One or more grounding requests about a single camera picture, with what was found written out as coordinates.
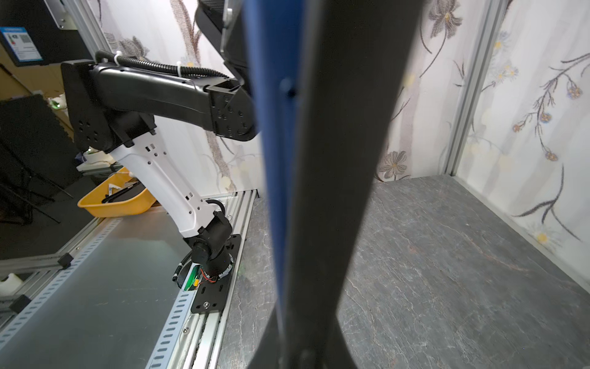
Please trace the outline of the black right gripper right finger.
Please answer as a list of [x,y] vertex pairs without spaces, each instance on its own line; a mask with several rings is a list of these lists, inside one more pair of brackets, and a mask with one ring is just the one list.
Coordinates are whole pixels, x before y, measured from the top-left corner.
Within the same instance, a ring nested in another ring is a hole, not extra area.
[[338,320],[333,320],[333,327],[329,338],[329,368],[355,369],[356,364],[348,349],[346,340]]

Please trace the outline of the black phone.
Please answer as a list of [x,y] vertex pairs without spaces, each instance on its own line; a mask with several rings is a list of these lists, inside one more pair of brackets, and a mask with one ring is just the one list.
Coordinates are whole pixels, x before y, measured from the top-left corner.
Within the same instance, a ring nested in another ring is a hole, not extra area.
[[246,1],[267,177],[279,368],[329,368],[329,338],[420,1]]

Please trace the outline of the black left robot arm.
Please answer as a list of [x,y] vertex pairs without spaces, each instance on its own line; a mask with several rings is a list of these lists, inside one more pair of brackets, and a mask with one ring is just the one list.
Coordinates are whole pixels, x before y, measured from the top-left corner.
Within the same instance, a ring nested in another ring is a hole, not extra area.
[[215,282],[234,267],[214,192],[264,179],[236,1],[69,1],[96,42],[61,73],[75,140],[111,155],[171,216],[189,261]]

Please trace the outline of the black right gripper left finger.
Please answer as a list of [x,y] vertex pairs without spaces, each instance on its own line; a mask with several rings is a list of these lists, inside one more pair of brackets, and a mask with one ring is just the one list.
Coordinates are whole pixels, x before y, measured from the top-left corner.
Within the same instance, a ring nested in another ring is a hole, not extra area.
[[281,359],[281,339],[277,318],[277,309],[271,312],[261,342],[254,353],[247,369],[278,369]]

